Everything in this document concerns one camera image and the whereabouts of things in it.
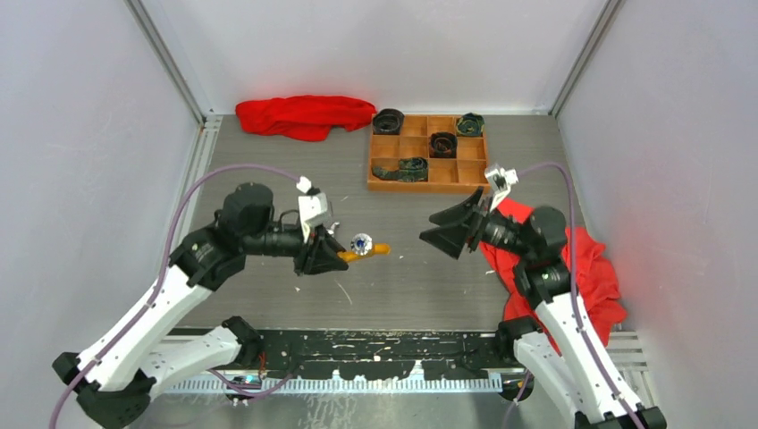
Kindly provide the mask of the perforated metal rail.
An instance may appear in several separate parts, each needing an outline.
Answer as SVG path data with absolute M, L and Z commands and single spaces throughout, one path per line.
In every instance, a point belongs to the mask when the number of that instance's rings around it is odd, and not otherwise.
M 358 376 L 353 380 L 343 380 L 338 376 L 327 380 L 289 380 L 277 394 L 314 394 L 314 393 L 479 393 L 500 392 L 501 377 L 498 374 L 489 374 L 485 378 L 464 380 L 425 380 L 421 374 L 411 374 L 405 379 L 373 380 L 368 381 L 365 377 Z M 201 374 L 190 378 L 188 381 L 178 383 L 169 388 L 166 394 L 214 394 L 230 393 L 236 391 L 229 388 L 217 377 L 210 374 Z

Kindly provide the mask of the red cloth at right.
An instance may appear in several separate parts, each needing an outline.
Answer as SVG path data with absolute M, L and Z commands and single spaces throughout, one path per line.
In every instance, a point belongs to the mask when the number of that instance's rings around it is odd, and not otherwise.
M 576 227 L 577 232 L 577 289 L 582 296 L 592 326 L 602 344 L 607 346 L 611 329 L 627 317 L 621 305 L 619 280 L 611 261 L 605 257 L 605 245 L 594 240 L 585 227 Z M 518 295 L 512 268 L 518 257 L 488 244 L 479 246 L 487 263 L 504 282 L 510 293 L 503 308 L 503 320 L 534 316 L 526 299 Z

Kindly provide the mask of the rolled dark belt top-left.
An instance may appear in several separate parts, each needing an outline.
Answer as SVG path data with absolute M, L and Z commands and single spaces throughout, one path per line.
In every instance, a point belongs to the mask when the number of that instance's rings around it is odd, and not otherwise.
M 397 109 L 384 108 L 372 119 L 372 131 L 375 135 L 400 135 L 405 114 Z

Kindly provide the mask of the orange plastic faucet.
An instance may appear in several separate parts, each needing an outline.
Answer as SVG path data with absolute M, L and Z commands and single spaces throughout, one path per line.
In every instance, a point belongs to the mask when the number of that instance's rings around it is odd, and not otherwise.
M 358 233 L 351 239 L 350 248 L 340 251 L 338 257 L 349 264 L 377 255 L 389 255 L 391 251 L 389 244 L 376 242 L 366 233 Z

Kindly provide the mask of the rolled dark belt centre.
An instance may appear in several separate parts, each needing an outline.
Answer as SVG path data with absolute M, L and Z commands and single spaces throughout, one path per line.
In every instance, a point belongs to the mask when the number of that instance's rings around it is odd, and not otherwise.
M 454 159 L 457 157 L 458 138 L 455 134 L 440 131 L 433 133 L 429 138 L 429 157 L 440 159 Z

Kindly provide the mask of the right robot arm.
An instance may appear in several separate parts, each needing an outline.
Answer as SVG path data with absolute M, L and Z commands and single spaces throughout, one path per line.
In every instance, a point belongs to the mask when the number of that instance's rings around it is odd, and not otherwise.
M 534 313 L 499 323 L 497 358 L 505 366 L 524 366 L 568 428 L 667 427 L 662 411 L 647 407 L 627 385 L 592 326 L 575 270 L 561 254 L 570 237 L 563 213 L 539 206 L 519 222 L 492 203 L 478 188 L 463 202 L 431 214 L 433 228 L 419 238 L 453 258 L 480 244 L 517 257 L 516 290 Z

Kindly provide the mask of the dark belt lying flat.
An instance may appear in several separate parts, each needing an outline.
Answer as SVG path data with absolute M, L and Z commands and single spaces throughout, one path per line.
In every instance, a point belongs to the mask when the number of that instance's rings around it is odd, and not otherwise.
M 373 166 L 371 172 L 382 181 L 423 182 L 428 181 L 429 164 L 423 157 L 401 158 L 394 170 Z

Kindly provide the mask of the wooden compartment tray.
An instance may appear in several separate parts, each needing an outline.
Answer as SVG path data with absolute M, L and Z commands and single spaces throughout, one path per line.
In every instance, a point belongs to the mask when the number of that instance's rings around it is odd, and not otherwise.
M 484 117 L 405 114 L 373 117 L 366 186 L 372 191 L 467 194 L 489 188 Z

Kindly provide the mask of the red cloth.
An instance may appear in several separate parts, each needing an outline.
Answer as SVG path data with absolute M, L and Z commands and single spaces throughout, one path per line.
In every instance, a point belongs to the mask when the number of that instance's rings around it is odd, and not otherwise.
M 611 329 L 627 317 L 621 305 L 619 280 L 611 261 L 605 257 L 605 245 L 594 240 L 585 227 L 576 227 L 577 232 L 577 289 L 582 296 L 592 326 L 602 344 L 607 346 Z M 488 244 L 479 246 L 487 263 L 504 282 L 510 293 L 503 308 L 503 320 L 534 316 L 526 299 L 518 295 L 512 268 L 518 257 Z
M 302 95 L 243 101 L 236 105 L 240 127 L 249 134 L 324 141 L 333 128 L 359 130 L 372 121 L 376 107 L 354 97 Z

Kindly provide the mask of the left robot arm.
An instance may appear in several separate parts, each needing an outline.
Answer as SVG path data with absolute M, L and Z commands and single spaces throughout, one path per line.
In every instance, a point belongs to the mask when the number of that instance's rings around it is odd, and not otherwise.
M 155 284 L 113 328 L 82 352 L 64 352 L 54 361 L 82 411 L 104 428 L 123 428 L 166 388 L 195 374 L 257 366 L 263 339 L 238 316 L 182 348 L 160 356 L 153 351 L 191 309 L 240 273 L 250 256 L 289 257 L 300 276 L 347 270 L 346 249 L 326 229 L 325 194 L 306 189 L 297 215 L 295 223 L 276 218 L 273 192 L 260 183 L 243 183 L 229 194 L 215 219 L 181 241 Z

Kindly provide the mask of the rolled dark belt top-right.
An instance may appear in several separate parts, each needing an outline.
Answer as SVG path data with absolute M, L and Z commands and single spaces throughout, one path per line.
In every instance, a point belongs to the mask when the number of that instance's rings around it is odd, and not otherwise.
M 480 138 L 484 135 L 484 126 L 484 117 L 475 113 L 463 114 L 455 121 L 455 130 L 459 137 Z

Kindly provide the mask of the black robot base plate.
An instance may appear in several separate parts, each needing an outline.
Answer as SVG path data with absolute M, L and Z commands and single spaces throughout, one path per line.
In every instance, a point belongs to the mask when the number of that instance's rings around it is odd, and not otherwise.
M 403 380 L 420 365 L 425 381 L 473 380 L 525 367 L 499 350 L 494 332 L 263 330 L 263 355 L 224 370 L 259 369 L 274 378 Z

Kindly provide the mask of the red cloth at back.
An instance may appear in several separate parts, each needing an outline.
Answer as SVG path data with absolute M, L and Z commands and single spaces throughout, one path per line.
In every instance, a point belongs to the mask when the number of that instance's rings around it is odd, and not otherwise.
M 243 101 L 236 105 L 240 127 L 249 134 L 324 141 L 333 128 L 359 130 L 372 121 L 376 107 L 354 97 L 302 95 Z

